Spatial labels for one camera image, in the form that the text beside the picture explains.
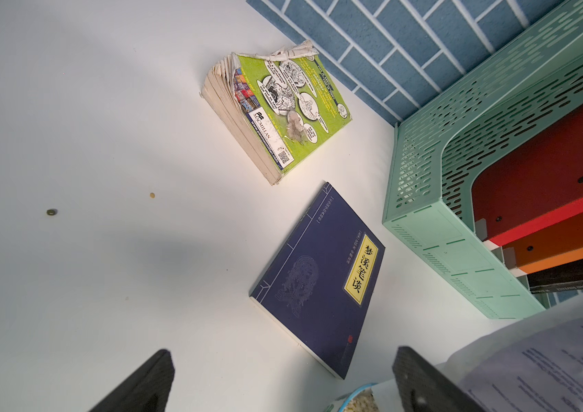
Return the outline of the green leaf pattern bowl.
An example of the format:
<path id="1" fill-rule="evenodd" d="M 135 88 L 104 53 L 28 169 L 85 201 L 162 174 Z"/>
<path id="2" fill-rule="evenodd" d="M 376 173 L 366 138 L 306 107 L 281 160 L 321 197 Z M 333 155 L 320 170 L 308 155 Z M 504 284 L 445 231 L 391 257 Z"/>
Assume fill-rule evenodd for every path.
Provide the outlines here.
<path id="1" fill-rule="evenodd" d="M 374 384 L 358 387 L 353 392 L 329 403 L 323 412 L 378 412 L 372 388 Z"/>

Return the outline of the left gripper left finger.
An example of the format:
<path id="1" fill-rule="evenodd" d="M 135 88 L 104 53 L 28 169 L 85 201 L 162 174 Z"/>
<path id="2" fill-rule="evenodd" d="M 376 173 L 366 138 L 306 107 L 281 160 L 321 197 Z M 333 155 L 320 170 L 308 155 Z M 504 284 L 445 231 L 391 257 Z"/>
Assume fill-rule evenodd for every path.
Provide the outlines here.
<path id="1" fill-rule="evenodd" d="M 159 350 L 90 412 L 164 412 L 175 373 L 169 350 Z"/>

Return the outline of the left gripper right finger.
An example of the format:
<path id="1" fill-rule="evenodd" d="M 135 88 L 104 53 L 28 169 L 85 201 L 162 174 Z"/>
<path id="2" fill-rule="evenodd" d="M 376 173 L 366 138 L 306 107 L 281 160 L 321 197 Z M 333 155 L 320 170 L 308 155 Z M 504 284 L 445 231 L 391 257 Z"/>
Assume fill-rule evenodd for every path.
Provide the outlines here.
<path id="1" fill-rule="evenodd" d="M 392 369 L 405 411 L 485 411 L 473 398 L 408 346 L 398 348 Z"/>

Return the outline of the white purple oats bag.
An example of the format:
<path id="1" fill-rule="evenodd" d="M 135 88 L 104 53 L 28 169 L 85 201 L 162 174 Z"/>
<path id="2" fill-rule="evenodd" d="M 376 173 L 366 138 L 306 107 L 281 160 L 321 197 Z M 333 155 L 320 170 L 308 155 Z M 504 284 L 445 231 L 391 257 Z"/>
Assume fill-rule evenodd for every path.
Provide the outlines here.
<path id="1" fill-rule="evenodd" d="M 486 411 L 583 411 L 583 294 L 470 343 L 441 371 Z"/>

